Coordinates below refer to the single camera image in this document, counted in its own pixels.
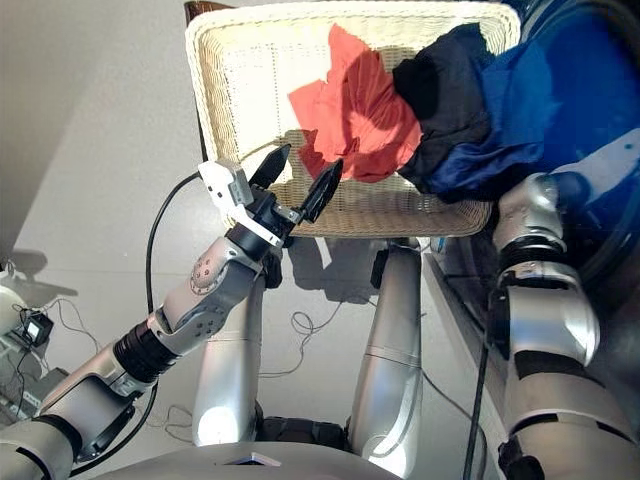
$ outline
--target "laundry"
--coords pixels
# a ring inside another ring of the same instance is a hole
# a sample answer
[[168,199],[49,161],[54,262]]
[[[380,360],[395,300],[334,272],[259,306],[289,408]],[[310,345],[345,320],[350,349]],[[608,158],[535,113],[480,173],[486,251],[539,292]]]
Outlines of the laundry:
[[430,192],[431,173],[455,145],[481,142],[489,134],[479,72],[493,59],[474,23],[454,28],[393,70],[394,87],[411,106],[423,133],[398,173],[421,192]]
[[313,178],[342,158],[343,179],[380,181],[414,154],[420,125],[395,92],[379,53],[337,25],[329,47],[327,81],[289,94],[306,140],[299,157]]
[[496,200],[531,171],[544,154],[544,136],[558,104],[544,53],[535,42],[498,56],[482,72],[491,134],[456,146],[427,179],[445,201]]

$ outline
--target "blue fabric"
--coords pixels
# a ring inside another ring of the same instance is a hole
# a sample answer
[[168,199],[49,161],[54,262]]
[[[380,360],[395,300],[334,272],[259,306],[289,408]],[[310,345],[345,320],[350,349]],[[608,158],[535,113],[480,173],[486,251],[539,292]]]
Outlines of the blue fabric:
[[509,167],[542,158],[545,130],[558,104],[541,48],[535,42],[512,48],[496,57],[481,77],[491,133],[480,144],[454,147],[428,181],[433,193],[462,190],[466,198],[498,198],[503,191],[490,180]]

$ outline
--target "robotic arm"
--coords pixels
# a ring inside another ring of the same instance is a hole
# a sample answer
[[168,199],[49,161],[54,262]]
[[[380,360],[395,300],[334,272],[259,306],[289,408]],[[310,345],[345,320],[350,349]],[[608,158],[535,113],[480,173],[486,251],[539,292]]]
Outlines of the robotic arm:
[[272,152],[249,182],[242,170],[213,162],[199,167],[214,202],[237,224],[209,247],[160,308],[70,375],[38,416],[2,432],[3,479],[67,478],[74,462],[104,452],[132,418],[133,402],[222,328],[249,294],[270,250],[298,223],[316,220],[338,186],[342,161],[318,177],[301,207],[288,208],[267,190],[288,151],[286,145]]
[[489,337],[508,359],[499,451],[508,480],[640,478],[640,450],[613,396],[585,370],[599,325],[567,264],[559,208],[584,204],[572,173],[532,175],[500,200],[501,273]]

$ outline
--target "wicker basket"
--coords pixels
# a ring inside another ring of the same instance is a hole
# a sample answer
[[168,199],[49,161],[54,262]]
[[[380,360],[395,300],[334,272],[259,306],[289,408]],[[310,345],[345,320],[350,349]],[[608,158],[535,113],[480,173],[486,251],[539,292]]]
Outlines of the wicker basket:
[[[300,205],[311,177],[297,156],[304,144],[288,93],[325,79],[329,29],[338,24],[381,52],[387,70],[457,25],[479,22],[492,53],[516,45],[520,22],[489,2],[319,2],[221,10],[197,17],[187,54],[207,153],[238,162],[250,176],[276,145],[291,143],[272,190]],[[333,237],[463,236],[480,230],[488,203],[447,205],[399,175],[374,184],[343,181],[313,224],[296,235]]]

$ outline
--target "orange cloth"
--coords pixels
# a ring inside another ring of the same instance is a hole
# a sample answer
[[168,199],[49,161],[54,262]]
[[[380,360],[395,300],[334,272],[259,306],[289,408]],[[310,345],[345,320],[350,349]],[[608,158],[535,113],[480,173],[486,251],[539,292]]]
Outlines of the orange cloth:
[[306,139],[300,159],[313,178],[338,158],[342,178],[377,182],[402,167],[420,143],[420,124],[393,89],[380,54],[334,25],[331,70],[289,94]]

